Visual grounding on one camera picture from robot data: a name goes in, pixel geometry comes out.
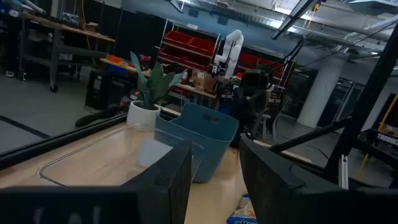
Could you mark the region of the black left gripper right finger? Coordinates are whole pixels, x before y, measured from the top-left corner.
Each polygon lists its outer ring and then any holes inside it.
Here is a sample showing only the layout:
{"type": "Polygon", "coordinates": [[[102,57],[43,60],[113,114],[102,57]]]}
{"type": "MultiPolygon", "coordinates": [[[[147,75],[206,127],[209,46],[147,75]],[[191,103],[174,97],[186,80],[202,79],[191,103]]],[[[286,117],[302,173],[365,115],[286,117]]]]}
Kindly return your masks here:
{"type": "Polygon", "coordinates": [[[247,138],[239,150],[258,223],[397,224],[396,189],[343,189],[247,138]]]}

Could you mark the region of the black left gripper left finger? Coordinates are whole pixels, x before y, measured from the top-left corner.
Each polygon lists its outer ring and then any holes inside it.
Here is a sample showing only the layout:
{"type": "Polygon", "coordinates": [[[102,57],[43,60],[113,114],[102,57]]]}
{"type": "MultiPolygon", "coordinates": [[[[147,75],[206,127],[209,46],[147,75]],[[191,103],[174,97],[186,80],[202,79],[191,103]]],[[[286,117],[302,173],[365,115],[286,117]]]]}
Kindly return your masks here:
{"type": "Polygon", "coordinates": [[[1,223],[183,223],[192,142],[172,148],[119,187],[8,187],[1,223]]]}

